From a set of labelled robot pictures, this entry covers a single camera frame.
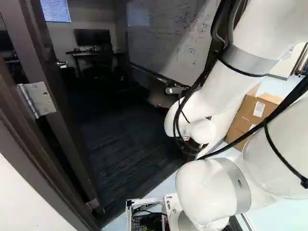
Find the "window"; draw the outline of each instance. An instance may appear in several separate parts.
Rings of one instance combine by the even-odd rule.
[[[40,0],[46,22],[70,23],[66,0]]]

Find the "cardboard box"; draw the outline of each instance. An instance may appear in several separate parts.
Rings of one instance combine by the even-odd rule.
[[[240,109],[238,110],[225,139],[231,143],[254,126],[258,125],[263,119],[269,116],[282,102],[282,98],[264,93],[255,97],[258,85],[245,95]],[[235,145],[235,148],[242,151],[249,137]]]

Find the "black cable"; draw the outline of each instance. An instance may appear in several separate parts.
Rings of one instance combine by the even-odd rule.
[[[229,8],[229,14],[228,14],[228,20],[227,20],[227,37],[228,37],[228,47],[233,45],[234,42],[234,36],[233,36],[233,30],[234,30],[234,20],[236,17],[236,13],[240,7],[242,0],[233,0],[230,3]]]
[[[187,121],[187,123],[190,124],[189,120],[187,119],[186,115],[183,113],[182,110],[181,110],[181,112],[182,112],[182,115],[184,116],[185,120]]]
[[[288,94],[288,96],[278,105],[278,107],[267,117],[267,123],[272,121],[275,117],[277,117],[281,112],[283,112],[288,106],[290,106],[292,103],[294,103],[299,97],[301,97],[306,91],[308,90],[308,77],[307,75],[296,85],[296,87]],[[237,138],[235,141],[229,143],[225,147],[212,152],[210,154],[201,156],[198,158],[198,160],[204,160],[209,157],[218,155],[231,147],[235,146],[239,142],[245,140],[247,137],[252,135],[254,132],[258,131],[260,128],[264,126],[264,123],[261,122],[254,128],[250,129],[248,132],[246,132],[244,135]]]
[[[231,9],[229,10],[229,15],[228,15],[228,19],[230,19],[232,21],[232,25],[234,24],[234,19],[235,19],[235,16],[236,16],[236,12],[237,12],[237,9],[238,9],[238,6],[239,4],[241,3],[241,0],[236,0],[235,3],[231,4]],[[221,10],[225,8],[225,6],[227,5],[227,2],[226,1],[223,1],[223,5],[221,6]],[[219,16],[221,14],[221,12],[223,11],[219,11],[217,12],[217,17],[216,17],[216,22],[215,24],[219,24],[219,20],[220,20],[220,17]],[[230,23],[228,24],[228,32],[227,32],[227,41],[229,41],[229,36],[232,36],[232,39],[230,42],[228,42],[228,46],[231,46],[233,44],[233,27],[234,26],[230,26],[231,25]],[[217,54],[217,57],[210,63],[209,67],[211,67],[212,63],[215,63],[216,60],[218,59],[218,57],[223,53],[224,50],[222,50],[221,52],[219,52]],[[186,102],[189,100],[189,98],[192,96],[192,94],[194,93],[194,91],[197,89],[197,87],[199,86],[199,84],[201,82],[203,82],[204,78],[208,75],[209,71],[211,69],[208,68],[204,68],[203,72],[200,74],[200,76],[198,77],[198,79],[194,82],[194,84],[192,85],[192,87],[188,90],[187,94],[185,95],[183,101],[180,103],[180,106],[178,107],[176,113],[175,113],[175,117],[174,117],[174,120],[173,120],[173,135],[174,137],[176,138],[176,131],[178,132],[178,135],[179,135],[179,139],[181,140],[181,142],[183,143],[184,147],[190,149],[191,151],[190,152],[187,152],[185,151],[182,146],[178,143],[178,139],[176,138],[176,144],[178,145],[178,147],[181,149],[181,151],[186,154],[186,155],[189,155],[189,156],[196,156],[201,150],[203,150],[206,146],[204,146],[203,148],[195,148],[195,147],[192,147],[191,145],[187,144],[184,140],[184,138],[182,137],[181,135],[181,132],[180,132],[180,128],[179,128],[179,117],[180,117],[180,114],[183,110],[183,107],[184,105],[186,104]]]
[[[264,132],[265,132],[265,136],[266,136],[266,139],[268,140],[269,142],[269,145],[270,147],[272,148],[272,150],[275,152],[275,154],[278,156],[278,158],[284,163],[284,165],[287,166],[287,168],[294,174],[296,175],[300,180],[301,180],[301,185],[307,189],[308,188],[308,179],[306,177],[304,177],[303,175],[301,175],[298,171],[296,171],[295,168],[293,168],[292,165],[289,164],[288,161],[286,161],[286,159],[280,154],[280,152],[278,151],[278,149],[276,148],[276,146],[274,145],[273,141],[271,140],[271,137],[270,137],[270,133],[269,133],[269,130],[268,130],[268,126],[267,126],[267,119],[265,118],[263,120],[263,127],[264,127]]]
[[[229,4],[230,4],[229,0],[221,0],[211,26],[212,38],[215,41],[222,42],[223,47],[226,45],[226,41],[218,35],[218,29],[222,23],[222,20],[224,19],[225,14],[228,11]]]

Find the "whiteboard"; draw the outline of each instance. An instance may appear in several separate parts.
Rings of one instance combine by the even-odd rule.
[[[130,0],[130,62],[191,86],[203,71],[219,0]]]

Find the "desk leg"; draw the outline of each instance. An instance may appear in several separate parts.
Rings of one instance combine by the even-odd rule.
[[[77,71],[78,71],[78,77],[81,78],[82,77],[82,73],[81,73],[81,69],[80,69],[78,58],[74,56],[74,60],[75,60]]]

